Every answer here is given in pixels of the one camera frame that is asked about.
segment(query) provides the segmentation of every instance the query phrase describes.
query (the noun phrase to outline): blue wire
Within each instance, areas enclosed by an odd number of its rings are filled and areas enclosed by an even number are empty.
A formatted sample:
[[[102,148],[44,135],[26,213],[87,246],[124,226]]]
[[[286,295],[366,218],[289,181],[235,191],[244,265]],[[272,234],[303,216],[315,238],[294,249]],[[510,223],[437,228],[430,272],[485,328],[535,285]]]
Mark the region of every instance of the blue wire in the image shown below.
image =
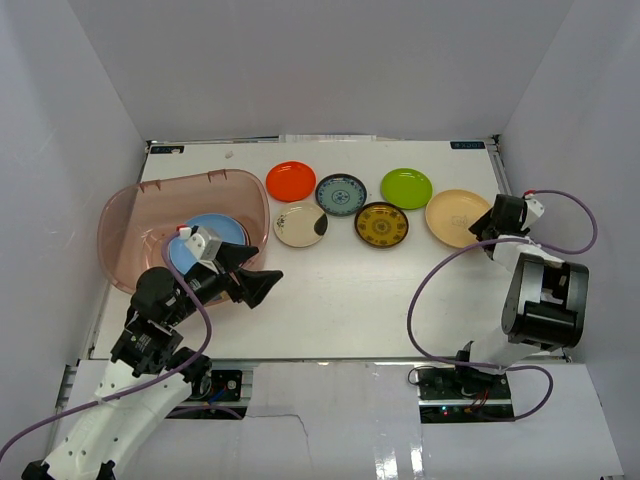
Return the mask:
[[[207,403],[209,405],[211,405],[212,403],[214,403],[216,400],[218,400],[222,395],[224,395],[224,393],[227,390],[225,388],[223,388],[222,390],[220,390],[218,393],[216,393],[213,397],[211,397],[209,400],[207,400]]]

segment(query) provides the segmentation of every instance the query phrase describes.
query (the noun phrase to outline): white wall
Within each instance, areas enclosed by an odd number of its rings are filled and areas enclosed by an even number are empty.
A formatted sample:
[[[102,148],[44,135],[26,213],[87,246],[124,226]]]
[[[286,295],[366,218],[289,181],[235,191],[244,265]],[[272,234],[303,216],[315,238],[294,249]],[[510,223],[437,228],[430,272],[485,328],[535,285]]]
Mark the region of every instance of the white wall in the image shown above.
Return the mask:
[[[145,139],[501,132],[572,0],[70,0]]]
[[[66,0],[0,0],[0,444],[53,413],[106,280],[100,211],[144,143]],[[0,465],[19,478],[47,429]]]
[[[565,189],[598,217],[599,242],[578,259],[591,269],[591,284],[577,354],[586,359],[629,479],[640,478],[639,92],[640,4],[577,0],[503,137],[514,191]],[[578,211],[550,203],[538,236],[586,243],[584,216],[567,219]]]

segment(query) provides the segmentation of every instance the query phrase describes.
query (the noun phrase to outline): red plate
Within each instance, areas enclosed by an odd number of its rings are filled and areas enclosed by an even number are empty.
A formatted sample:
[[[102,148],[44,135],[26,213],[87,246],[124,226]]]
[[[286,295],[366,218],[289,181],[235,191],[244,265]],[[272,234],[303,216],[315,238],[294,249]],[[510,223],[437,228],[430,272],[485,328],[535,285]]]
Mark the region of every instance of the red plate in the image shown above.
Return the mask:
[[[267,175],[267,191],[281,202],[297,202],[311,195],[316,187],[316,174],[300,162],[276,165]]]

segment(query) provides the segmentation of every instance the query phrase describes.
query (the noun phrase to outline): teal patterned plate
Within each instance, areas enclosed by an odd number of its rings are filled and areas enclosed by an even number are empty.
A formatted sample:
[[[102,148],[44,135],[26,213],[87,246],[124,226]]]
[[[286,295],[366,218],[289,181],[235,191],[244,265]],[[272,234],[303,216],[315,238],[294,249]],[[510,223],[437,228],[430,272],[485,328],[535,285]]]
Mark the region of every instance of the teal patterned plate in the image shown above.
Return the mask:
[[[323,178],[316,187],[316,202],[329,215],[346,217],[367,201],[367,189],[353,175],[336,173]]]

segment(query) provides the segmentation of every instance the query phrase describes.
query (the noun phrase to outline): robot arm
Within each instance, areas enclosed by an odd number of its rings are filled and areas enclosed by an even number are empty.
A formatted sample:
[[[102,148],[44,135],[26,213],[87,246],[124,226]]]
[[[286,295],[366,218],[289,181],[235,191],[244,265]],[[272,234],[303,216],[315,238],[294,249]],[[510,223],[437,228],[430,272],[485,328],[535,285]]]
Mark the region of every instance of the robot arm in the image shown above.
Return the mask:
[[[529,227],[544,207],[533,197],[498,195],[494,207],[469,230],[481,240],[529,237]],[[457,360],[499,365],[501,370],[459,367],[460,378],[475,391],[492,376],[525,357],[541,351],[574,347],[584,324],[589,271],[565,262],[533,242],[499,243],[485,248],[489,258],[513,272],[501,325],[467,344]]]
[[[234,302],[254,308],[282,278],[280,271],[240,268],[258,253],[256,247],[224,243],[203,227],[181,228],[180,237],[198,259],[184,279],[203,304],[226,292]],[[169,270],[145,271],[92,400],[101,402],[105,396],[151,381],[194,355],[188,348],[176,352],[182,336],[175,327],[195,309]],[[211,360],[200,355],[163,382],[86,410],[62,443],[44,461],[29,464],[22,478],[115,480],[167,414],[199,391],[210,371]]]

